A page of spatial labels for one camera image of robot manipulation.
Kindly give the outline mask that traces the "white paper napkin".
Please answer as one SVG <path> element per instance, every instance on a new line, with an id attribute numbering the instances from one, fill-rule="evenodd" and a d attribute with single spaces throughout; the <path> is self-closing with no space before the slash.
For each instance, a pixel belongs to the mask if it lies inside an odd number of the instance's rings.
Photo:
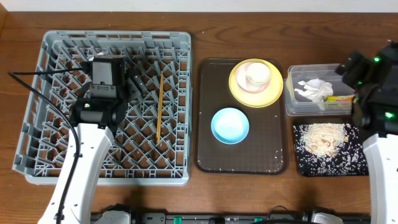
<path id="1" fill-rule="evenodd" d="M 325 105 L 323 104 L 324 99 L 328 96 L 333 95 L 332 84 L 330 82 L 323 81 L 319 78 L 311 79 L 307 82 L 299 81 L 299 85 L 303 86 L 304 90 L 294 88 L 299 95 L 304 98 L 311 100 L 316 103 L 318 107 L 324 111 Z"/>

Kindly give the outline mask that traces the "light blue bowl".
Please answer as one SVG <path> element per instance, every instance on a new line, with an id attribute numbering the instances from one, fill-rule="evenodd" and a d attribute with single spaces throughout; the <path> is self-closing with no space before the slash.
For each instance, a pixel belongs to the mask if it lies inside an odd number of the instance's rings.
<path id="1" fill-rule="evenodd" d="M 237 144 L 249 133 L 247 116 L 236 108 L 223 108 L 211 119 L 211 132 L 223 144 Z"/>

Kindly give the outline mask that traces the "cream white cup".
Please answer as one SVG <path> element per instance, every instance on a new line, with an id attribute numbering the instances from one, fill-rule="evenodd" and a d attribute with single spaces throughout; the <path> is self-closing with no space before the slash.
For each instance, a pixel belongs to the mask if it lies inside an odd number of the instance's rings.
<path id="1" fill-rule="evenodd" d="M 246 78 L 253 85 L 264 85 L 271 79 L 271 70 L 266 64 L 252 63 L 246 69 Z"/>

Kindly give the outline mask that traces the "wooden chopstick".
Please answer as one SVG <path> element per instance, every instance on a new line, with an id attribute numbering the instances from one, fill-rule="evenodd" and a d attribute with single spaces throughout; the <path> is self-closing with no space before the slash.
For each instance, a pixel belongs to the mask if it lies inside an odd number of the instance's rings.
<path id="1" fill-rule="evenodd" d="M 162 119 L 162 104 L 163 104 L 163 89 L 164 89 L 164 73 L 161 72 L 160 78 L 160 88 L 159 88 L 159 104 L 158 104 L 158 119 L 157 119 L 157 127 L 161 128 L 161 119 Z"/>
<path id="2" fill-rule="evenodd" d="M 163 88 L 164 88 L 164 74 L 163 74 L 163 72 L 161 72 L 160 88 L 159 88 L 159 102 L 158 102 L 158 116 L 157 116 L 156 143 L 160 143 L 160 136 L 161 136 Z"/>

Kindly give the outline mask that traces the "food scraps rice pile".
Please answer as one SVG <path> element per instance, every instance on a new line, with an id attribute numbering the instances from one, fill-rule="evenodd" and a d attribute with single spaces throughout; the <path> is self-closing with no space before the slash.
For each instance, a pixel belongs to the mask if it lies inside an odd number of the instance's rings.
<path id="1" fill-rule="evenodd" d="M 311 124 L 303 135 L 304 149 L 319 159 L 329 159 L 338 155 L 338 147 L 348 141 L 348 133 L 343 123 Z"/>

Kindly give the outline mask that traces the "yellow plate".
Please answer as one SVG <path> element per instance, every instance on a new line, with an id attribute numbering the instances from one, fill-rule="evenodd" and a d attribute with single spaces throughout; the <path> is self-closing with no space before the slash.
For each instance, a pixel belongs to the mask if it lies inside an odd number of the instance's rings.
<path id="1" fill-rule="evenodd" d="M 247 78 L 244 74 L 244 70 L 253 63 L 266 65 L 270 70 L 269 84 L 266 84 L 265 89 L 261 90 L 259 93 L 246 92 L 239 86 L 239 82 L 246 83 Z M 277 67 L 267 60 L 258 58 L 243 60 L 235 65 L 230 72 L 228 84 L 232 95 L 243 105 L 252 108 L 262 108 L 275 103 L 281 96 L 284 88 L 282 74 Z"/>

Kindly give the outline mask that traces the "green yellow snack wrapper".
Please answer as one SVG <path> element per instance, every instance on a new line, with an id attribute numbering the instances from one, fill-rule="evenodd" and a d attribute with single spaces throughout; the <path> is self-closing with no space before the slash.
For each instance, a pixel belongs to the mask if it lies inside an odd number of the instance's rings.
<path id="1" fill-rule="evenodd" d="M 351 108 L 354 95 L 326 96 L 323 98 L 328 110 L 348 110 Z"/>

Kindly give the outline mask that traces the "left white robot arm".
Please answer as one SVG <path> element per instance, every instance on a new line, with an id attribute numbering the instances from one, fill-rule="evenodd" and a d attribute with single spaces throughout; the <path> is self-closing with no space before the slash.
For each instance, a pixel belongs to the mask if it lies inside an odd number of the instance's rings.
<path id="1" fill-rule="evenodd" d="M 89 94 L 70 110 L 69 143 L 58 182 L 40 223 L 89 223 L 101 167 L 128 104 L 143 81 L 131 69 L 94 72 Z"/>

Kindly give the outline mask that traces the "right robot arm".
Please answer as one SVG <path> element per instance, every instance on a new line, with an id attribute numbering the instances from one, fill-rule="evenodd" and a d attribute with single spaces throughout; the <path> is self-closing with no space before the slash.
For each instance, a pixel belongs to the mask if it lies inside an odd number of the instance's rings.
<path id="1" fill-rule="evenodd" d="M 371 223 L 397 223 L 397 43 L 371 60 L 358 82 L 353 123 L 368 132 L 363 151 L 371 187 Z"/>

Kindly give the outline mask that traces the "pink bowl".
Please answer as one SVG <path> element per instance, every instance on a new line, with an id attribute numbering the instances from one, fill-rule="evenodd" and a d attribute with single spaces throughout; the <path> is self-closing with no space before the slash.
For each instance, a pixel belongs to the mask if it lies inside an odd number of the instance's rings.
<path id="1" fill-rule="evenodd" d="M 249 80 L 246 78 L 246 69 L 252 63 L 259 62 L 246 62 L 238 67 L 236 71 L 236 83 L 238 84 L 238 87 L 246 93 L 260 93 L 268 87 L 271 79 L 266 84 L 259 86 L 250 83 Z"/>

